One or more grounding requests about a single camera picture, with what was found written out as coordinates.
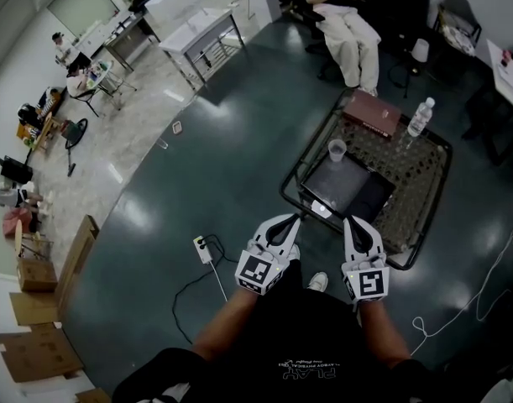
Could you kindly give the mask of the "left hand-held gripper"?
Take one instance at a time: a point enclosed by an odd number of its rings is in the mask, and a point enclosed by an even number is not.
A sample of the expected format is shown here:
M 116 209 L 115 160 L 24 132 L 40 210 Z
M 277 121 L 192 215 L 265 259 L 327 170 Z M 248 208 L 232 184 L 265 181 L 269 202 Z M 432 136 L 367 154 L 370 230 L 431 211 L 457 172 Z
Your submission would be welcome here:
M 300 258 L 299 247 L 294 243 L 300 225 L 301 218 L 295 213 L 262 222 L 240 256 L 235 272 L 238 286 L 259 296 L 268 293 L 285 276 L 291 261 Z M 288 254 L 279 259 L 268 249 L 281 249 Z

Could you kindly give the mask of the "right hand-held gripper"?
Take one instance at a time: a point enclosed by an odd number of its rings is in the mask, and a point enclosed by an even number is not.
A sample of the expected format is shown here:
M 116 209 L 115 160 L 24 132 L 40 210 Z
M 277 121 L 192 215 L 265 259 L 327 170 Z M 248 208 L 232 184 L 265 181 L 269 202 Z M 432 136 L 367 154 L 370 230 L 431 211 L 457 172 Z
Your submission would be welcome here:
M 378 301 L 388 296 L 390 268 L 386 264 L 380 233 L 360 217 L 343 220 L 345 261 L 341 270 L 348 292 L 347 303 Z M 369 259 L 359 258 L 365 254 Z

